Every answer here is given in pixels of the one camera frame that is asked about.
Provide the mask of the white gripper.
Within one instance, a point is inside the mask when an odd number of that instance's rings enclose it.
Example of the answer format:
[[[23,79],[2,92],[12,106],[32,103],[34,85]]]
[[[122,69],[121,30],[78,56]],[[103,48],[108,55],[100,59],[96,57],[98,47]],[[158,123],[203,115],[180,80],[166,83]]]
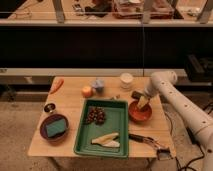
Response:
[[[144,87],[143,93],[147,98],[145,96],[140,97],[138,104],[137,104],[137,107],[139,109],[142,109],[149,102],[148,98],[153,98],[157,95],[157,90],[153,87],[152,83],[149,82]]]

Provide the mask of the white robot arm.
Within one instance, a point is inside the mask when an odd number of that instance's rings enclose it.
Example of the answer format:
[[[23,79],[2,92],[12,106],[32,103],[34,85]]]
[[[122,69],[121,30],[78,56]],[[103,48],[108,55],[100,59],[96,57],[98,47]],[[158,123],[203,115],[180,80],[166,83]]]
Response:
[[[180,114],[204,147],[205,157],[202,171],[213,171],[213,118],[174,87],[177,79],[174,71],[152,73],[137,106],[142,109],[151,98],[160,93]]]

